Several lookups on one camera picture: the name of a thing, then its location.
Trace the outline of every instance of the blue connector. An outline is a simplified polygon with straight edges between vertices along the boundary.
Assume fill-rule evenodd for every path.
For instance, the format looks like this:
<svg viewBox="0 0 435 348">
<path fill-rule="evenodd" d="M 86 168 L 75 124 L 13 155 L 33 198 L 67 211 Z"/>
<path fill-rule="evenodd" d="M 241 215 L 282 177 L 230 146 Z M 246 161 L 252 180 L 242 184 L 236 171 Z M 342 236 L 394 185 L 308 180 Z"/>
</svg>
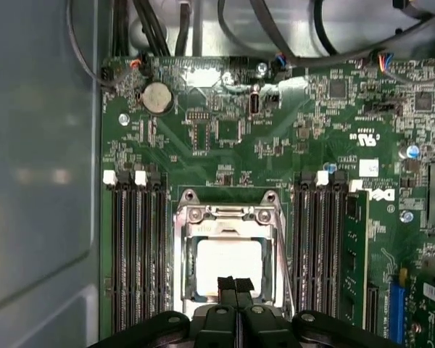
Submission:
<svg viewBox="0 0 435 348">
<path fill-rule="evenodd" d="M 393 283 L 389 297 L 389 339 L 398 344 L 405 338 L 405 300 L 405 288 Z"/>
</svg>

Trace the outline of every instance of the black ram slot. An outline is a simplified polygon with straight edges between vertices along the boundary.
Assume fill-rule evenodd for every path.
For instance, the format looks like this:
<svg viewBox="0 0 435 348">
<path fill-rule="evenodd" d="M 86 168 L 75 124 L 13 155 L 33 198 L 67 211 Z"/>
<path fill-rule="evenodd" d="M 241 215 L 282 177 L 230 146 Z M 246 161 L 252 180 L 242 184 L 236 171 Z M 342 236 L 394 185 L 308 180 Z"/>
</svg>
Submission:
<svg viewBox="0 0 435 348">
<path fill-rule="evenodd" d="M 303 228 L 304 239 L 306 244 L 304 245 L 304 252 L 306 253 L 306 296 L 307 306 L 303 310 L 315 309 L 315 268 L 316 268 L 316 245 L 315 245 L 315 218 L 316 218 L 316 192 L 310 191 L 310 198 L 308 205 L 304 208 L 307 210 L 307 219 Z"/>
<path fill-rule="evenodd" d="M 294 192 L 294 228 L 293 228 L 293 249 L 292 249 L 292 284 L 294 292 L 295 312 L 298 313 L 303 307 L 303 291 L 302 291 L 302 201 L 304 199 L 303 191 L 298 189 Z"/>
<path fill-rule="evenodd" d="M 331 187 L 326 188 L 326 197 L 324 200 L 324 234 L 323 234 L 323 245 L 324 245 L 324 253 L 323 253 L 323 303 L 321 312 L 322 313 L 330 313 L 330 308 L 332 306 L 332 293 L 331 293 L 331 277 L 332 277 L 332 269 L 331 264 L 332 260 L 332 231 L 331 231 L 331 219 L 332 219 L 332 210 L 331 210 Z"/>
<path fill-rule="evenodd" d="M 126 274 L 125 274 L 125 227 L 128 193 L 119 189 L 112 197 L 112 279 L 113 279 L 113 333 L 126 329 Z"/>
<path fill-rule="evenodd" d="M 324 257 L 324 215 L 326 209 L 326 191 L 323 188 L 318 189 L 315 201 L 315 228 L 314 228 L 314 244 L 312 250 L 315 251 L 315 264 L 312 270 L 313 280 L 312 287 L 315 294 L 315 302 L 312 304 L 312 309 L 321 311 L 323 309 L 323 257 Z"/>
<path fill-rule="evenodd" d="M 127 327 L 137 324 L 136 318 L 136 268 L 137 268 L 137 238 L 138 238 L 138 223 L 137 223 L 137 211 L 138 211 L 138 192 L 133 188 L 129 193 L 129 210 L 128 210 L 128 237 L 127 241 L 127 282 L 128 282 L 128 295 L 127 295 Z"/>
<path fill-rule="evenodd" d="M 166 293 L 166 195 L 163 191 L 158 191 L 155 194 L 156 209 L 155 209 L 155 228 L 156 228 L 156 305 L 157 312 L 166 310 L 165 296 Z"/>
<path fill-rule="evenodd" d="M 152 193 L 141 193 L 140 269 L 141 269 L 141 320 L 150 318 L 152 311 Z"/>
<path fill-rule="evenodd" d="M 346 181 L 315 188 L 309 175 L 294 189 L 293 289 L 295 310 L 337 317 Z"/>
</svg>

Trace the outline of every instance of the ram slot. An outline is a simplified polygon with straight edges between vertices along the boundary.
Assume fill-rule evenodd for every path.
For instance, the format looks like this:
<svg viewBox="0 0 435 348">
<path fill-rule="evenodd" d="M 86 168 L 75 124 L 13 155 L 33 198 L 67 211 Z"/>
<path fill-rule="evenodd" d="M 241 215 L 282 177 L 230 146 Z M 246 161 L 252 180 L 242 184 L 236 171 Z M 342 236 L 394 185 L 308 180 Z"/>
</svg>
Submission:
<svg viewBox="0 0 435 348">
<path fill-rule="evenodd" d="M 343 231 L 345 193 L 341 186 L 334 186 L 331 194 L 331 221 L 330 221 L 330 245 L 329 258 L 331 261 L 329 270 L 331 272 L 330 294 L 331 301 L 326 314 L 337 317 L 339 314 L 339 291 L 340 291 L 340 259 L 341 259 L 341 238 Z"/>
<path fill-rule="evenodd" d="M 307 219 L 303 221 L 303 234 L 306 241 L 304 245 L 304 252 L 306 253 L 306 297 L 307 306 L 303 308 L 304 310 L 314 310 L 315 300 L 316 300 L 316 290 L 315 290 L 315 274 L 317 266 L 316 257 L 316 240 L 315 240 L 315 219 L 317 211 L 317 194 L 316 191 L 310 191 L 309 201 L 306 201 L 305 209 L 307 210 Z"/>
<path fill-rule="evenodd" d="M 113 192 L 112 226 L 112 278 L 114 291 L 112 299 L 113 332 L 126 329 L 126 259 L 125 238 L 128 211 L 128 192 L 124 189 Z"/>
<path fill-rule="evenodd" d="M 140 252 L 139 263 L 141 279 L 141 320 L 151 316 L 151 291 L 152 291 L 152 194 L 148 191 L 141 192 L 141 222 L 140 222 Z"/>
<path fill-rule="evenodd" d="M 163 312 L 165 306 L 166 293 L 166 195 L 163 191 L 158 191 L 154 195 L 155 202 L 155 236 L 156 236 L 156 311 Z"/>
<path fill-rule="evenodd" d="M 127 294 L 127 327 L 131 327 L 137 323 L 136 320 L 136 268 L 137 268 L 137 211 L 138 200 L 137 190 L 132 189 L 128 193 L 129 196 L 129 210 L 128 210 L 128 235 L 126 238 L 128 256 L 127 260 L 127 282 L 128 282 L 128 294 Z"/>
<path fill-rule="evenodd" d="M 295 312 L 308 308 L 308 259 L 310 235 L 311 192 L 307 187 L 298 188 L 294 202 L 293 240 L 293 287 L 295 291 Z"/>
<path fill-rule="evenodd" d="M 313 265 L 312 287 L 315 294 L 315 302 L 312 304 L 312 309 L 322 311 L 325 307 L 323 284 L 323 258 L 324 258 L 324 233 L 325 233 L 325 215 L 326 215 L 326 191 L 324 188 L 319 188 L 315 198 L 315 217 L 313 230 L 313 245 L 312 250 L 315 251 L 315 264 Z"/>
</svg>

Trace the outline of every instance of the cable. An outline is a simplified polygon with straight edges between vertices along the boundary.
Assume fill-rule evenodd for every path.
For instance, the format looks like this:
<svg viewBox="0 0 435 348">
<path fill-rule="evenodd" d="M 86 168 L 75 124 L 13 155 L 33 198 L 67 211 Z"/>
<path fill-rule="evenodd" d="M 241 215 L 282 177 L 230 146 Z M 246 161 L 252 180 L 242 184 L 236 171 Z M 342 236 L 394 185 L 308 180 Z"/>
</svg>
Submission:
<svg viewBox="0 0 435 348">
<path fill-rule="evenodd" d="M 277 28 L 277 25 L 274 22 L 272 15 L 269 12 L 269 9 L 264 0 L 250 0 L 254 13 L 258 21 L 260 22 L 262 28 L 270 37 L 270 39 L 274 42 L 274 44 L 281 50 L 283 54 L 287 57 L 288 61 L 294 65 L 299 67 L 325 67 L 331 66 L 335 64 L 340 64 L 349 59 L 359 59 L 367 57 L 372 51 L 383 50 L 392 44 L 395 44 L 398 41 L 401 41 L 403 38 L 407 38 L 424 28 L 427 28 L 430 24 L 435 23 L 435 15 L 428 20 L 421 21 L 412 27 L 404 30 L 400 34 L 396 34 L 390 38 L 386 38 L 385 40 L 379 41 L 377 43 L 373 43 L 363 49 L 357 49 L 354 51 L 350 51 L 347 53 L 337 54 L 335 56 L 329 57 L 298 57 L 296 56 L 285 42 L 281 32 Z"/>
<path fill-rule="evenodd" d="M 225 37 L 235 46 L 239 47 L 242 51 L 245 52 L 245 54 L 248 54 L 250 56 L 259 57 L 259 58 L 265 58 L 265 59 L 273 59 L 274 53 L 272 52 L 266 52 L 266 51 L 259 51 L 257 49 L 254 49 L 250 46 L 248 46 L 246 43 L 244 43 L 242 40 L 237 38 L 231 31 L 231 29 L 228 27 L 227 22 L 224 19 L 224 7 L 225 7 L 225 0 L 217 0 L 217 21 L 219 22 L 219 26 L 221 30 L 223 31 Z"/>
<path fill-rule="evenodd" d="M 189 38 L 190 28 L 190 6 L 189 4 L 181 4 L 181 21 L 179 23 L 179 34 L 175 42 L 174 55 L 183 57 L 186 55 L 187 39 Z"/>
<path fill-rule="evenodd" d="M 393 59 L 393 54 L 379 54 L 378 56 L 378 65 L 380 67 L 381 72 L 385 75 L 391 78 L 392 80 L 395 80 L 396 82 L 403 83 L 405 85 L 414 85 L 414 86 L 421 86 L 421 85 L 428 85 L 435 83 L 435 78 L 431 78 L 429 80 L 410 80 L 409 78 L 404 78 L 402 76 L 396 75 L 392 73 L 390 68 L 390 62 Z"/>
<path fill-rule="evenodd" d="M 324 21 L 322 17 L 322 5 L 324 0 L 314 0 L 314 7 L 312 9 L 312 16 L 314 17 L 314 29 L 319 38 L 320 44 L 331 56 L 338 54 L 331 41 L 327 37 L 326 29 L 324 28 Z"/>
<path fill-rule="evenodd" d="M 133 0 L 133 5 L 136 8 L 138 18 L 142 23 L 142 29 L 144 30 L 146 39 L 148 41 L 148 44 L 150 45 L 150 49 L 152 50 L 153 55 L 161 56 L 161 51 L 158 47 L 157 39 L 154 36 L 152 27 L 150 26 L 150 23 L 145 15 L 144 5 L 142 4 L 141 0 Z"/>
<path fill-rule="evenodd" d="M 162 52 L 163 56 L 170 57 L 171 53 L 169 52 L 169 48 L 167 47 L 166 38 L 164 33 L 162 32 L 160 22 L 158 21 L 158 17 L 154 13 L 153 7 L 150 4 L 149 0 L 140 0 L 144 7 L 145 16 L 150 23 L 154 36 L 157 39 L 157 43 L 159 46 L 159 50 Z"/>
<path fill-rule="evenodd" d="M 93 80 L 95 80 L 97 83 L 99 83 L 102 86 L 106 87 L 114 87 L 119 82 L 123 81 L 132 71 L 132 69 L 129 67 L 128 69 L 121 72 L 121 74 L 115 78 L 114 80 L 107 81 L 103 78 L 100 78 L 97 76 L 96 73 L 94 73 L 91 68 L 88 66 L 86 59 L 84 58 L 82 51 L 80 50 L 78 40 L 75 36 L 74 31 L 74 24 L 73 24 L 73 0 L 67 0 L 66 1 L 66 27 L 67 32 L 70 37 L 70 43 L 72 50 L 74 51 L 74 54 L 76 58 L 78 59 L 80 65 L 84 69 L 84 71 L 89 75 Z"/>
</svg>

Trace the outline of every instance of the motherboard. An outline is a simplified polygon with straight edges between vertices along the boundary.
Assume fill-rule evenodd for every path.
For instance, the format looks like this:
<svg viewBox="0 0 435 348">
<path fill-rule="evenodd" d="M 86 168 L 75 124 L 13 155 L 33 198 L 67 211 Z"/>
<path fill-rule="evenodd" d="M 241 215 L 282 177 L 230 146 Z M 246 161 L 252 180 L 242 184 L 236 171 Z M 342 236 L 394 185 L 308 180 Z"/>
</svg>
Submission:
<svg viewBox="0 0 435 348">
<path fill-rule="evenodd" d="M 435 59 L 390 69 L 427 80 Z M 288 316 L 435 347 L 435 84 L 369 59 L 144 57 L 103 92 L 101 134 L 102 338 L 233 276 Z"/>
</svg>

